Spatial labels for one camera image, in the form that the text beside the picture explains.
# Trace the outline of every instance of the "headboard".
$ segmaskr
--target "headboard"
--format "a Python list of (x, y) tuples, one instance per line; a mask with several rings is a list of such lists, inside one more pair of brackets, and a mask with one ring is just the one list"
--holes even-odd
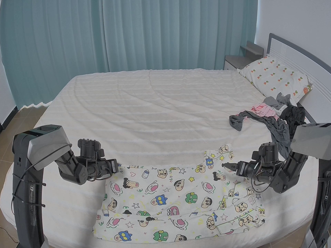
[(331, 67), (303, 48), (273, 33), (269, 35), (267, 54), (306, 74), (312, 90), (301, 98), (310, 122), (331, 122)]

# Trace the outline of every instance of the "bed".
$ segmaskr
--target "bed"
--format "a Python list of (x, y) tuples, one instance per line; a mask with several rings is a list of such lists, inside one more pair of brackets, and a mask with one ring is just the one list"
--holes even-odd
[[(271, 50), (268, 51), (286, 57), (284, 45), (293, 49), (286, 43), (274, 36), (269, 41)], [(294, 62), (295, 56), (301, 54), (297, 52), (291, 58)], [(204, 150), (217, 149), (226, 143), (232, 143), (235, 159), (249, 161), (252, 151), (271, 140), (270, 132), (264, 124), (250, 119), (238, 132), (229, 125), (228, 117), (263, 99), (254, 86), (237, 71), (231, 70), (94, 73), (74, 77), (68, 82), (36, 126), (62, 125), (74, 144), (72, 150), (75, 154), (79, 154), (79, 148), (75, 146), (78, 139), (96, 139), (106, 158), (116, 158), (122, 164), (199, 164)], [(304, 102), (306, 108), (310, 108), (310, 101)], [(307, 111), (310, 120), (314, 118), (311, 115), (318, 116), (314, 110)], [(14, 225), (10, 208), (12, 168), (1, 192), (0, 207), (5, 218)], [(205, 245), (255, 248), (277, 240), (311, 219), (317, 174), (318, 161), (309, 157), (294, 188), (283, 194), (272, 189), (264, 192), (265, 208), (272, 212), (262, 227), (251, 229), (249, 234), (198, 239), (180, 245), (190, 248)], [(50, 245), (56, 248), (114, 245), (96, 239), (92, 234), (96, 212), (105, 195), (105, 181), (87, 182), (82, 186), (68, 183), (59, 176), (57, 165), (52, 163), (44, 170), (44, 182), (47, 186), (43, 189), (46, 205), (43, 226)], [(178, 246), (177, 243), (166, 245)], [(133, 245), (118, 243), (116, 246)]]

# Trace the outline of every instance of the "tiled floor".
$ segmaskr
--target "tiled floor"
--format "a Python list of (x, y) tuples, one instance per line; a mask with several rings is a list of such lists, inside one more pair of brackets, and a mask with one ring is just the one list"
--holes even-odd
[[(13, 136), (32, 129), (45, 110), (46, 107), (22, 109), (15, 115), (8, 127), (0, 134), (0, 190), (2, 190), (7, 171), (14, 159), (11, 150)], [(305, 225), (280, 240), (267, 243), (259, 248), (299, 248), (303, 241), (307, 226), (308, 225)], [(0, 227), (5, 228), (14, 240), (18, 242), (15, 228), (6, 221), (2, 212), (0, 212)], [(2, 229), (0, 229), (0, 243), (2, 244), (1, 247), (5, 248), (15, 248), (17, 246), (17, 244), (14, 243)]]

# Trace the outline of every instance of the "pillowcase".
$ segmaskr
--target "pillowcase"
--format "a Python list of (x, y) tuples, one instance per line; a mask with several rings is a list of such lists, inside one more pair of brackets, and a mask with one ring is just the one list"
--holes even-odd
[(237, 70), (265, 97), (276, 98), (279, 92), (284, 96), (291, 94), (291, 100), (296, 104), (312, 89), (312, 84), (305, 74), (282, 64), (270, 55)]

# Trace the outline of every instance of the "curtain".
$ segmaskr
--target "curtain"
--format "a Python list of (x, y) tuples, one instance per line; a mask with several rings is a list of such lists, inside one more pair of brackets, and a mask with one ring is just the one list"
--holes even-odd
[(222, 69), (254, 41), (258, 0), (2, 0), (0, 46), (19, 107), (74, 76)]

